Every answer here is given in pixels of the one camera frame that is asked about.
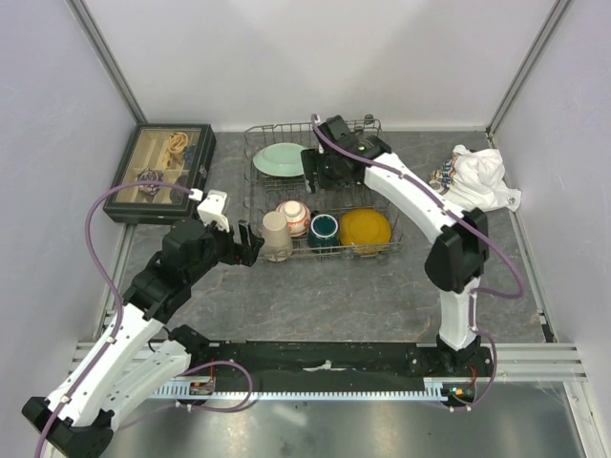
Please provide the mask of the dark green mug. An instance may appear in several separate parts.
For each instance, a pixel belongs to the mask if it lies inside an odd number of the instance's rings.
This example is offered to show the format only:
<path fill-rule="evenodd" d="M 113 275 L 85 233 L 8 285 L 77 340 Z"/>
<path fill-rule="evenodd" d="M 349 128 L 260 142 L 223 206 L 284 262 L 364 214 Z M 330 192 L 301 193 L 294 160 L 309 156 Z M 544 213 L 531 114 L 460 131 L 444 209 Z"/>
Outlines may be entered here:
<path fill-rule="evenodd" d="M 332 248 L 339 245 L 339 222 L 330 215 L 319 213 L 310 221 L 307 244 L 311 249 Z"/>

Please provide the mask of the red patterned small bowl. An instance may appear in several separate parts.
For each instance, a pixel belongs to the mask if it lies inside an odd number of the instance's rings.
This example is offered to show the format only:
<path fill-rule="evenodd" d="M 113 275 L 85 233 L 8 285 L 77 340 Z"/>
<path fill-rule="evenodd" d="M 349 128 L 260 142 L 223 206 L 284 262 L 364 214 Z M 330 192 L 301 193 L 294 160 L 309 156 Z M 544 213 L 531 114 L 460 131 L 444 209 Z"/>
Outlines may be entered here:
<path fill-rule="evenodd" d="M 276 211 L 286 218 L 292 238 L 302 236 L 308 231 L 310 210 L 303 202 L 294 199 L 286 200 L 277 206 Z"/>

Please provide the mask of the beige paper cup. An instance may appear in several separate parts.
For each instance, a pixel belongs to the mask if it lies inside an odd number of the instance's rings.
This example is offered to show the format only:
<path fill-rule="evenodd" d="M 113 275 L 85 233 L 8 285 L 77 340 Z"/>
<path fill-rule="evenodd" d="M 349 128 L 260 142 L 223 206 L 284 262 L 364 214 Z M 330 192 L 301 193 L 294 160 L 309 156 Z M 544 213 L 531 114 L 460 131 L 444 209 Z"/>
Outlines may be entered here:
<path fill-rule="evenodd" d="M 277 211 L 263 216 L 262 253 L 267 260 L 280 262 L 292 255 L 293 242 L 286 217 Z"/>

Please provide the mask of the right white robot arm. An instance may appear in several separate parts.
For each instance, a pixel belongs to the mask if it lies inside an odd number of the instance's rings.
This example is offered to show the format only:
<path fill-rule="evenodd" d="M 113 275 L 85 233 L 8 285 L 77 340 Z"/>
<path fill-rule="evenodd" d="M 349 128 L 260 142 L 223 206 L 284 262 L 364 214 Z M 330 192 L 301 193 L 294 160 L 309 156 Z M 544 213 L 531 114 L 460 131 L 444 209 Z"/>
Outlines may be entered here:
<path fill-rule="evenodd" d="M 425 272 L 438 289 L 441 325 L 432 348 L 408 352 L 411 373 L 489 376 L 493 356 L 476 332 L 476 288 L 489 258 L 488 222 L 480 210 L 463 211 L 416 176 L 377 135 L 357 135 L 336 115 L 311 118 L 318 149 L 302 162 L 309 192 L 350 183 L 367 186 L 394 205 L 431 245 Z"/>

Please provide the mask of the mint green plate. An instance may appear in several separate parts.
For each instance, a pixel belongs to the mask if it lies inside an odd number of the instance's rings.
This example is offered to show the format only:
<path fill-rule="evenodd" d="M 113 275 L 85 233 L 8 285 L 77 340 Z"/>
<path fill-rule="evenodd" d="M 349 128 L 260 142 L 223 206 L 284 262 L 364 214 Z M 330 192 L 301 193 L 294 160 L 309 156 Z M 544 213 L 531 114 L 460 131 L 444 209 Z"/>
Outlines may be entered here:
<path fill-rule="evenodd" d="M 304 174 L 301 152 L 296 143 L 275 143 L 262 148 L 253 156 L 256 169 L 272 177 L 299 177 Z"/>

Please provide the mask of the yellow patterned plate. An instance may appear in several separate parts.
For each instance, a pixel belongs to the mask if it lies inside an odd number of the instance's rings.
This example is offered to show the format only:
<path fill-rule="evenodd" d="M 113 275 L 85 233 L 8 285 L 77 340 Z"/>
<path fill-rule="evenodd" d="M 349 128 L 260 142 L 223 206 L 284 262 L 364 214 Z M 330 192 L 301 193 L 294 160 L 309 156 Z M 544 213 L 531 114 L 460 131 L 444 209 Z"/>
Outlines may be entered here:
<path fill-rule="evenodd" d="M 391 239 L 388 219 L 378 211 L 359 208 L 346 212 L 339 220 L 339 241 L 358 255 L 384 251 Z"/>

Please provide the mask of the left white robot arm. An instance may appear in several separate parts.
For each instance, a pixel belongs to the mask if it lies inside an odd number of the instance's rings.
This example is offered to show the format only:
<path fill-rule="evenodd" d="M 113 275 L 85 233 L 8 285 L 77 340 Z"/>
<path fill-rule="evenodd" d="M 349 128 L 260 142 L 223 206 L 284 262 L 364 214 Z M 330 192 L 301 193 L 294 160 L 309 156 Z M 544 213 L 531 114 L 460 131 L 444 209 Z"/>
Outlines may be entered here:
<path fill-rule="evenodd" d="M 235 241 L 235 235 L 241 239 Z M 175 223 L 161 248 L 120 295 L 112 322 L 75 371 L 46 397 L 31 397 L 24 417 L 66 457 L 98 457 L 110 445 L 123 416 L 160 386 L 181 375 L 199 375 L 210 365 L 207 338 L 188 325 L 138 368 L 127 365 L 186 304 L 192 287 L 213 267 L 252 266 L 263 238 L 240 222 L 237 231 L 186 219 Z"/>

